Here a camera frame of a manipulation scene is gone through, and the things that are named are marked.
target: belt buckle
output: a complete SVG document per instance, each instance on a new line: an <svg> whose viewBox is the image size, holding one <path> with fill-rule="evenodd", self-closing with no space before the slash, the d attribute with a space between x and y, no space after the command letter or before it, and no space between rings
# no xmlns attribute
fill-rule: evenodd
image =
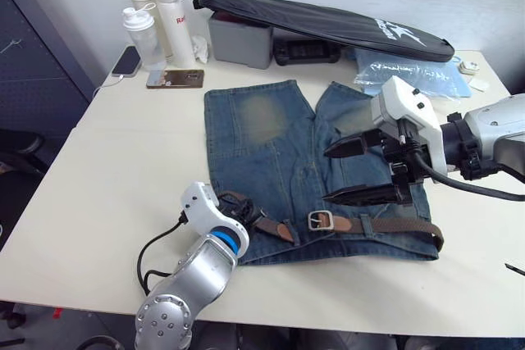
<svg viewBox="0 0 525 350"><path fill-rule="evenodd" d="M321 227L321 220L316 218L316 215L324 213L328 215L328 220L330 222L329 225ZM326 230L333 230L334 229L334 216L331 214L330 211L311 211L308 214L308 228L310 231L326 231Z"/></svg>

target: smartphone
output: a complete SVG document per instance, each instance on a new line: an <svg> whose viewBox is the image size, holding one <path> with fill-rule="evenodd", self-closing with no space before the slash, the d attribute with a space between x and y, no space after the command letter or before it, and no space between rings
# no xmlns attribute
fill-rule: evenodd
<svg viewBox="0 0 525 350"><path fill-rule="evenodd" d="M162 88L202 88L204 70L154 70L149 73L146 86Z"/></svg>
<svg viewBox="0 0 525 350"><path fill-rule="evenodd" d="M135 46L130 45L126 47L120 59L112 70L112 76L118 77L124 75L125 77L133 77L137 74L140 68L140 55Z"/></svg>

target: water bottle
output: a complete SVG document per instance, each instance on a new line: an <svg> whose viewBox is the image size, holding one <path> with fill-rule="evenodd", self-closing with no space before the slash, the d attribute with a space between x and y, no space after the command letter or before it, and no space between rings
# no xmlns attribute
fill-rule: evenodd
<svg viewBox="0 0 525 350"><path fill-rule="evenodd" d="M145 7L147 4L155 2L157 0L131 0L133 2L133 7L137 10L141 9L142 7ZM152 9L148 9L148 13L151 14L153 19L155 20L155 30L157 31L157 37L158 41L161 42L162 49L164 50L164 55L168 59L168 61L171 60L171 46L170 42L167 39L166 31L164 30L164 24L162 23L162 19L160 14L158 13L158 8L154 7Z"/></svg>
<svg viewBox="0 0 525 350"><path fill-rule="evenodd" d="M194 68L194 48L189 37L182 0L157 0L157 7L173 51L173 64L182 69Z"/></svg>
<svg viewBox="0 0 525 350"><path fill-rule="evenodd" d="M158 41L153 17L145 8L135 10L133 7L125 8L122 16L124 17L123 25L135 43L144 68L148 71L164 70L166 58Z"/></svg>

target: blue ring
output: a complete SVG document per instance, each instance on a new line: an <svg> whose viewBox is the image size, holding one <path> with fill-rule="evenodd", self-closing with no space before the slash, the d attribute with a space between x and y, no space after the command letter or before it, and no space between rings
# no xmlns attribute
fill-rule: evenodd
<svg viewBox="0 0 525 350"><path fill-rule="evenodd" d="M237 243L235 243L230 235L224 234L222 231L212 231L212 234L226 242L231 250L233 250L233 253L237 254L237 252L239 252L239 246L237 246Z"/></svg>

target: jeans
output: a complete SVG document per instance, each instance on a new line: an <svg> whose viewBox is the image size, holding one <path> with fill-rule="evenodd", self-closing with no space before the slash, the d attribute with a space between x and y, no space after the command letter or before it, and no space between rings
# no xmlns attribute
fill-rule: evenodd
<svg viewBox="0 0 525 350"><path fill-rule="evenodd" d="M294 80L207 92L205 121L208 166L216 193L231 190L252 198L273 220L287 224L294 243L255 231L241 264L276 264L357 255L435 260L429 234L375 233L370 219L417 217L430 221L427 196L413 185L413 205L344 207L322 196L344 187L390 183L381 149L333 159L323 152L336 140L374 128L370 97L331 83L316 111ZM308 213L329 210L358 217L365 234L310 231Z"/></svg>

